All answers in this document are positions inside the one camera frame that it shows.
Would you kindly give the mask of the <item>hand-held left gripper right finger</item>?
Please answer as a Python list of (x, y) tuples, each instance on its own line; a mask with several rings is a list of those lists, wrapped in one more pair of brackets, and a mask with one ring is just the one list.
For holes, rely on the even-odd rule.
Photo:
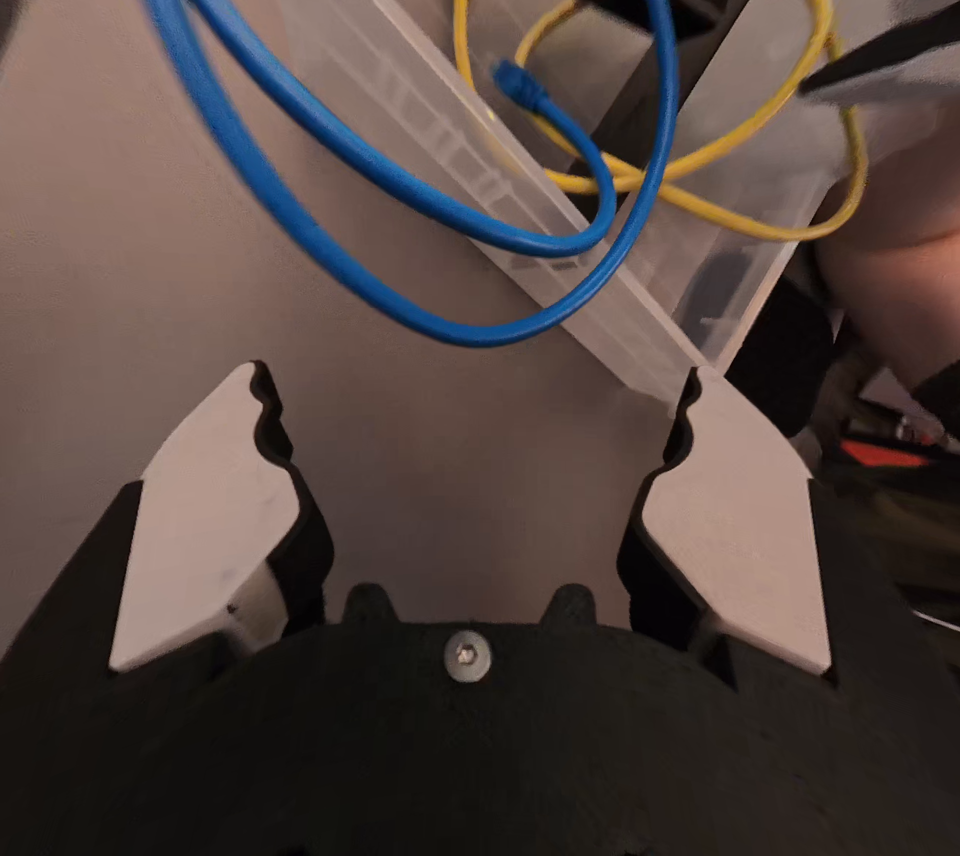
[(811, 480), (769, 419), (712, 368), (692, 368), (617, 554), (630, 628), (701, 656), (735, 639), (826, 673)]

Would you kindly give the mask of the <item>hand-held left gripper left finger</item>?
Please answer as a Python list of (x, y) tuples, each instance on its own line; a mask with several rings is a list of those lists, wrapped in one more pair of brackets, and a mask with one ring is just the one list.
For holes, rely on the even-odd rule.
[(204, 636), (241, 655), (325, 622), (326, 520), (293, 462), (261, 360), (234, 369), (140, 477), (109, 667), (125, 673)]

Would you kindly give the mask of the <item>clear plastic bin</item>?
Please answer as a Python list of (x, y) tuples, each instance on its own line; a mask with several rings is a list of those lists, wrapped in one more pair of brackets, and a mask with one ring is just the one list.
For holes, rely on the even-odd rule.
[[(277, 5), (292, 73), (360, 138), (465, 205), (568, 235), (588, 227), (596, 203), (579, 209), (552, 183), (532, 154), (546, 144), (488, 75), (551, 1), (479, 1), (479, 93), (445, 55), (442, 0)], [(795, 246), (711, 225), (661, 198), (614, 278), (562, 326), (624, 386), (674, 402), (693, 366), (731, 367)]]

